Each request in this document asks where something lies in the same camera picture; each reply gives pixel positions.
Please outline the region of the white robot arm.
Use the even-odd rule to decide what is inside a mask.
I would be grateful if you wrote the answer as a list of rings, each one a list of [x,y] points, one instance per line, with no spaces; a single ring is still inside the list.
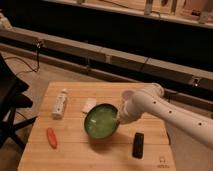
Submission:
[[[163,99],[164,89],[157,83],[148,83],[133,91],[119,111],[121,124],[129,124],[152,114],[184,131],[195,140],[213,150],[213,120],[175,106]]]

